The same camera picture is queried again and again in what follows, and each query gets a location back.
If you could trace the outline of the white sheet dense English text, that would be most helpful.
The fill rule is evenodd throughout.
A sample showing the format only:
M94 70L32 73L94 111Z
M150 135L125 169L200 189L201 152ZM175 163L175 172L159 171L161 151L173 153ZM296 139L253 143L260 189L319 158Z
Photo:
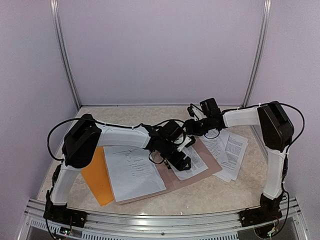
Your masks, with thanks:
M189 170L178 171L174 166L171 167L174 174L180 181L190 179L209 169L192 146L184 148L182 152L185 153L188 157L190 157L191 168Z

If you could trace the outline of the pink-brown file folder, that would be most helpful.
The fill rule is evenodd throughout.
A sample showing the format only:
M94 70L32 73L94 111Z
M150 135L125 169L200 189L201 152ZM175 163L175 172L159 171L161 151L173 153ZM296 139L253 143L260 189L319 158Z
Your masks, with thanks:
M191 158L191 168L189 170L178 171L172 165L167 168L164 165L156 167L156 172L161 177L165 190L157 191L150 194L143 194L137 197L130 197L122 201L116 201L117 204L126 204L146 198L151 198L157 195L170 193L181 189L188 185L194 184L222 170L214 156L204 145L200 138L196 138L195 144L183 149L184 152Z

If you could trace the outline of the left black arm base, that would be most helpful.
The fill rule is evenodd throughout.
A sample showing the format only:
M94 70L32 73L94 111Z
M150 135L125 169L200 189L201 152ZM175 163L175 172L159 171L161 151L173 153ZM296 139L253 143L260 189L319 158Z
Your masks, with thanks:
M54 205L50 198L46 201L43 214L45 220L78 228L84 228L87 216L87 212L68 208L67 204Z

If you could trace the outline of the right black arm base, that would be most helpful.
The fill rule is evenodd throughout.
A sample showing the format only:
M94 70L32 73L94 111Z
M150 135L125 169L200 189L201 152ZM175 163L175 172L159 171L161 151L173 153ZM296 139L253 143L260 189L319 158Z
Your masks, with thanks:
M246 208L238 213L241 226L249 227L280 219L283 216L280 209L282 199L282 193L274 199L269 199L262 193L259 207Z

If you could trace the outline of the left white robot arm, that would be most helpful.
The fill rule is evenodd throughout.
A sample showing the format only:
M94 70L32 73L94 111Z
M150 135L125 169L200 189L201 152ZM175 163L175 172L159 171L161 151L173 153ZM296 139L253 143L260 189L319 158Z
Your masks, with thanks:
M183 148L195 143L181 120L170 119L159 125L117 125L101 122L91 114L73 118L75 123L63 140L61 164L52 177L52 188L46 193L46 212L63 223L70 218L68 195L79 171L87 167L97 147L126 146L158 152L179 171L191 167Z

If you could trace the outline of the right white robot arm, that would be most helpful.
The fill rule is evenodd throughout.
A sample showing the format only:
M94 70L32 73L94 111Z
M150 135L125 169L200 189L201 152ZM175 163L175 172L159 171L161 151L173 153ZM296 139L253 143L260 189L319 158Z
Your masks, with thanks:
M260 222L268 221L278 210L285 192L283 181L288 171L287 155L294 134L294 126L280 102L220 110L216 100L210 98L202 101L200 107L190 104L187 111L191 117L185 121L188 135L203 136L210 130L220 131L237 126L260 127L267 150L268 169L255 216Z

